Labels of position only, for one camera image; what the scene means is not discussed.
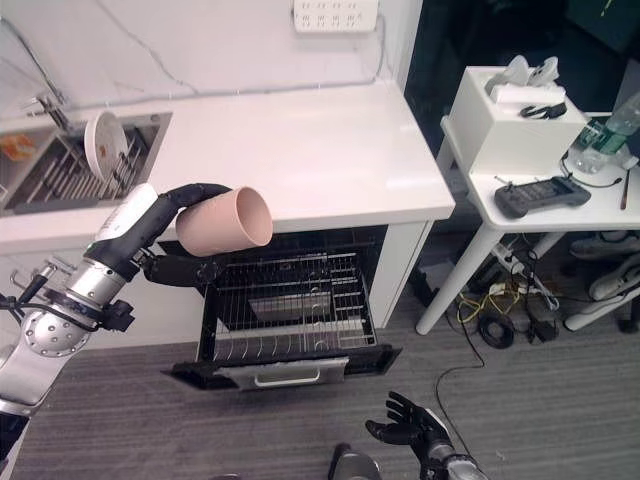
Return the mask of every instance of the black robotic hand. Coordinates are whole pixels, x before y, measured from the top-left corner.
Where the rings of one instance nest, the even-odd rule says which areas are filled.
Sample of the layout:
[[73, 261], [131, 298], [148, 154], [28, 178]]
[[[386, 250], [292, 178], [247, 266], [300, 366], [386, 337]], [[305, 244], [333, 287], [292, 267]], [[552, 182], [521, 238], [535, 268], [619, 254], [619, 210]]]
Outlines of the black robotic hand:
[[455, 474], [451, 477], [452, 471], [448, 467], [451, 460], [461, 456], [456, 455], [447, 429], [431, 411], [396, 392], [389, 392], [386, 406], [387, 417], [394, 423], [367, 420], [365, 426], [371, 435], [391, 445], [409, 445], [420, 462], [422, 480], [459, 478]]
[[387, 417], [395, 423], [367, 420], [365, 426], [371, 435], [391, 445], [410, 445], [420, 461], [427, 460], [436, 446], [453, 448], [447, 429], [433, 413], [393, 391], [389, 399]]

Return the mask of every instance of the white plate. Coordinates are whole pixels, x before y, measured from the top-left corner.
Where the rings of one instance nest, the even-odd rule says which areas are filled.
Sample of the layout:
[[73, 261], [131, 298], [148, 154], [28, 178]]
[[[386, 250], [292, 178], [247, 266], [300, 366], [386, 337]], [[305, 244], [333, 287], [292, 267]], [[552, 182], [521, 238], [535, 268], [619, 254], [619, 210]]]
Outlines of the white plate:
[[87, 123], [84, 151], [91, 173], [103, 182], [109, 180], [121, 155], [127, 154], [127, 137], [113, 113], [104, 111]]

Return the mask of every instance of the white shoe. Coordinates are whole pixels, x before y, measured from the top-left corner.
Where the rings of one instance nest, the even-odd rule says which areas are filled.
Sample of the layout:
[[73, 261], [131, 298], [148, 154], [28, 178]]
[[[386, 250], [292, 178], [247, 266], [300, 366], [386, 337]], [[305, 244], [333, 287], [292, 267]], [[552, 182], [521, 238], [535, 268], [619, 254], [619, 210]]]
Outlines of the white shoe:
[[589, 296], [596, 301], [615, 297], [640, 284], [640, 254], [625, 260], [618, 268], [591, 284]]
[[640, 252], [640, 238], [635, 232], [601, 232], [591, 238], [576, 240], [569, 253], [581, 260], [601, 260]]

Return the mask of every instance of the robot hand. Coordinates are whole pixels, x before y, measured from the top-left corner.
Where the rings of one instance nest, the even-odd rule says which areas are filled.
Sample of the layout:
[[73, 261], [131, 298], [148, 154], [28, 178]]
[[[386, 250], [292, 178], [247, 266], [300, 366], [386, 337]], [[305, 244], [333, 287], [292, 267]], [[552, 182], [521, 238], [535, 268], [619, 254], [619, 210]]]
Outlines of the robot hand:
[[411, 446], [421, 480], [487, 480], [473, 458], [455, 452], [449, 432], [431, 410], [396, 392], [389, 392], [389, 398], [387, 417], [394, 423], [367, 420], [365, 426], [381, 442]]

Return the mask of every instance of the black remote control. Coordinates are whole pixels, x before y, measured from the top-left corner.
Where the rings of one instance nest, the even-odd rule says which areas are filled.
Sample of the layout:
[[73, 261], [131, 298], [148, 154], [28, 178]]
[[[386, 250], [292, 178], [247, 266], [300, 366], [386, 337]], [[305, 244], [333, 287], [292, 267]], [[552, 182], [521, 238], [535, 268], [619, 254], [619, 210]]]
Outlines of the black remote control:
[[529, 210], [553, 205], [577, 207], [590, 198], [591, 193], [567, 177], [551, 177], [548, 180], [523, 185], [507, 185], [496, 190], [494, 195], [496, 205], [509, 218], [522, 218]]

